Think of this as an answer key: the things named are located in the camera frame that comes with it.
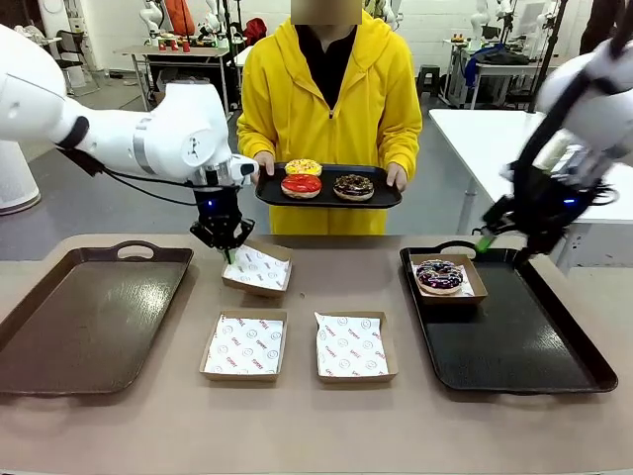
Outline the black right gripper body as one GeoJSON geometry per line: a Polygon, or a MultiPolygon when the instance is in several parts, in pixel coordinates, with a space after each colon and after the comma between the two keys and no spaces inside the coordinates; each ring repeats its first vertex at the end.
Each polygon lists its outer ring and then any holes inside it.
{"type": "Polygon", "coordinates": [[[589,207],[618,199],[618,192],[602,179],[577,189],[533,165],[513,173],[512,188],[511,219],[514,229],[526,237],[518,258],[550,253],[589,207]]]}

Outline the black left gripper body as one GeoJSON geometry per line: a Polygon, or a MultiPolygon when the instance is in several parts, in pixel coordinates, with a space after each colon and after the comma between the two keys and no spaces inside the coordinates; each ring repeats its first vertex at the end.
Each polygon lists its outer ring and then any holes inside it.
{"type": "Polygon", "coordinates": [[[196,189],[197,223],[213,234],[234,234],[241,223],[236,186],[196,189]]]}

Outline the person's right hand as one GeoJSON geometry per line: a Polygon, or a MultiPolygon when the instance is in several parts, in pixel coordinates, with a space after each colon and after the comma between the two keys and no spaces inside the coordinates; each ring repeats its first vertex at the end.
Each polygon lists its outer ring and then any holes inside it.
{"type": "Polygon", "coordinates": [[[273,176],[275,173],[275,157],[266,150],[257,152],[253,159],[258,163],[258,170],[252,174],[252,182],[257,185],[259,179],[265,176],[273,176]]]}

